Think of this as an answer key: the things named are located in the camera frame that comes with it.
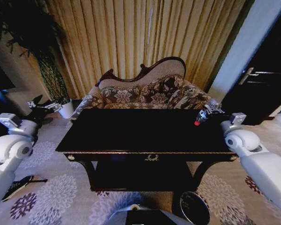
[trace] carpet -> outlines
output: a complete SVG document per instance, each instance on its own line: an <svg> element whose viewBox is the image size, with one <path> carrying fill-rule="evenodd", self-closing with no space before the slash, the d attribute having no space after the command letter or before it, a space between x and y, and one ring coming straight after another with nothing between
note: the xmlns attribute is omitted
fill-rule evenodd
<svg viewBox="0 0 281 225"><path fill-rule="evenodd" d="M35 180L48 181L30 183L0 203L0 225L101 225L115 210L133 203L171 211L171 192L91 192L82 165L54 151L67 132L68 120L57 113L49 117L53 121L39 130L32 156L16 170L16 180L33 174ZM272 121L245 128L281 156L281 113ZM193 172L198 163L188 165ZM212 166L198 194L209 206L211 225L281 224L281 210L266 200L239 159Z"/></svg>

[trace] floral upholstery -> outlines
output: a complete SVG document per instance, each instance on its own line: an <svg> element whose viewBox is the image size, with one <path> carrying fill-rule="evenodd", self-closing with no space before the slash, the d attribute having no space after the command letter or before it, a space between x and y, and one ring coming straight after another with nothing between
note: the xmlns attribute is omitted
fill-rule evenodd
<svg viewBox="0 0 281 225"><path fill-rule="evenodd" d="M82 102L75 109L71 120L76 120L84 108L103 108L104 99L100 94L100 89L97 87L92 88L90 92L83 98Z"/></svg>
<svg viewBox="0 0 281 225"><path fill-rule="evenodd" d="M204 91L188 81L183 82L181 100L174 109L201 109L211 99Z"/></svg>
<svg viewBox="0 0 281 225"><path fill-rule="evenodd" d="M168 109L173 109L175 105L181 100L183 96L183 91L182 89L178 89L177 91L174 92L174 94L170 97L169 102L168 102Z"/></svg>
<svg viewBox="0 0 281 225"><path fill-rule="evenodd" d="M143 87L139 102L152 104L166 104L173 93L181 88L183 79L179 75L161 77Z"/></svg>
<svg viewBox="0 0 281 225"><path fill-rule="evenodd" d="M84 108L104 109L200 109L211 99L179 75L166 75L143 86L93 87L74 111L77 119Z"/></svg>
<svg viewBox="0 0 281 225"><path fill-rule="evenodd" d="M110 103L104 109L166 109L167 104L151 104L141 102Z"/></svg>
<svg viewBox="0 0 281 225"><path fill-rule="evenodd" d="M106 87L101 90L101 95L106 104L136 102L140 94L139 87Z"/></svg>

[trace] gold trim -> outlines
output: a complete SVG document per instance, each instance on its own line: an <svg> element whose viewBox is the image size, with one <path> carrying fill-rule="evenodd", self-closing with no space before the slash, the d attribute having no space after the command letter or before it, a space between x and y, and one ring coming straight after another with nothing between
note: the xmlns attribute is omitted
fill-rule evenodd
<svg viewBox="0 0 281 225"><path fill-rule="evenodd" d="M59 151L63 154L236 154L234 152L220 152L220 151L210 151L210 152L173 152L173 151L164 151L164 152L153 152L153 151Z"/></svg>
<svg viewBox="0 0 281 225"><path fill-rule="evenodd" d="M237 159L238 158L238 156L231 156L230 157L230 160L235 160L235 159Z"/></svg>
<svg viewBox="0 0 281 225"><path fill-rule="evenodd" d="M145 161L158 161L158 155L155 154L154 158L151 158L151 154L148 155L148 157L145 159Z"/></svg>
<svg viewBox="0 0 281 225"><path fill-rule="evenodd" d="M70 159L70 160L75 160L75 157L72 156L72 155L68 155L67 158Z"/></svg>

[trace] potted plant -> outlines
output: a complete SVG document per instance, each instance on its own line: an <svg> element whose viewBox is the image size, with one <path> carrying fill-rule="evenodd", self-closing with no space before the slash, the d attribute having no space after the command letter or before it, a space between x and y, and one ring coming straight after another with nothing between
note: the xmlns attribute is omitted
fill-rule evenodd
<svg viewBox="0 0 281 225"><path fill-rule="evenodd" d="M60 113L64 118L70 118L72 102L52 53L59 49L56 37L63 37L53 16L38 0L0 0L0 39L7 33L12 36L7 42L11 52L17 43L25 49L23 54L35 56L52 101L63 106Z"/></svg>

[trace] door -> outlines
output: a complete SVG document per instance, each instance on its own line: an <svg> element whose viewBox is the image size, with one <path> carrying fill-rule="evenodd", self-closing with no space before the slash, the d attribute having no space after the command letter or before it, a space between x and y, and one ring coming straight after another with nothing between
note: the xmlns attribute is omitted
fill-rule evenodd
<svg viewBox="0 0 281 225"><path fill-rule="evenodd" d="M245 113L247 125L260 124L281 105L281 15L222 105Z"/></svg>

